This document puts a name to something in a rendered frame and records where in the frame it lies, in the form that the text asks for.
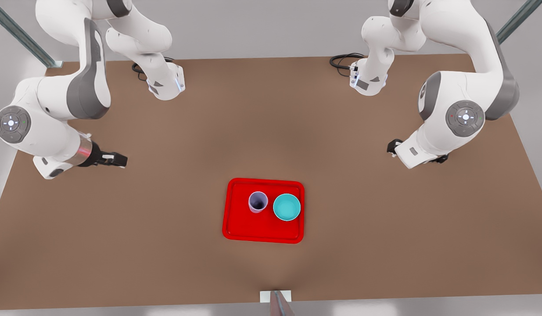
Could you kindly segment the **teal bowl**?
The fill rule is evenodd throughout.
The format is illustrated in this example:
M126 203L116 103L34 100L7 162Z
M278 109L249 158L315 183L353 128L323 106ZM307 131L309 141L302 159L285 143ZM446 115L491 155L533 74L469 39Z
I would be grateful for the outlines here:
M273 213L283 221L292 221L301 214L300 200L292 194L280 194L273 201Z

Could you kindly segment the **lilac cup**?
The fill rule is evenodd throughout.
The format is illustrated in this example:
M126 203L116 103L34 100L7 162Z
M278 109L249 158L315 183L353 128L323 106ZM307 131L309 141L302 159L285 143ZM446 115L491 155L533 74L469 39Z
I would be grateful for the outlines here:
M267 195L261 191L256 191L250 194L248 199L249 210L253 213L260 213L268 206L269 199Z

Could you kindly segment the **red plastic tray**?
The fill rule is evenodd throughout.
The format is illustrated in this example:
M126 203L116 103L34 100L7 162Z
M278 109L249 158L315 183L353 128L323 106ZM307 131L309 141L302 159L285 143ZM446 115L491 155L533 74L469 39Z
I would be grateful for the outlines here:
M249 210L251 193L261 191L269 199L260 213ZM292 221L283 221L273 213L273 201L280 194L296 196L302 205L301 214ZM233 178L227 184L223 211L223 236L229 240L297 244L304 238L305 188L301 182Z

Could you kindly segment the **silver frame post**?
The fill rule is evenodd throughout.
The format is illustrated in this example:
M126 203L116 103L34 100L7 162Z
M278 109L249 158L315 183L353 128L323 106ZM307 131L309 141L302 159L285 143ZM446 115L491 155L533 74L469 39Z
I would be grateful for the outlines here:
M27 32L0 7L0 26L12 35L46 68L61 68L62 61L54 60Z
M269 303L269 316L295 316L290 306L291 290L261 291L259 302Z
M498 43L503 44L540 5L542 5L542 0L526 0L496 33Z

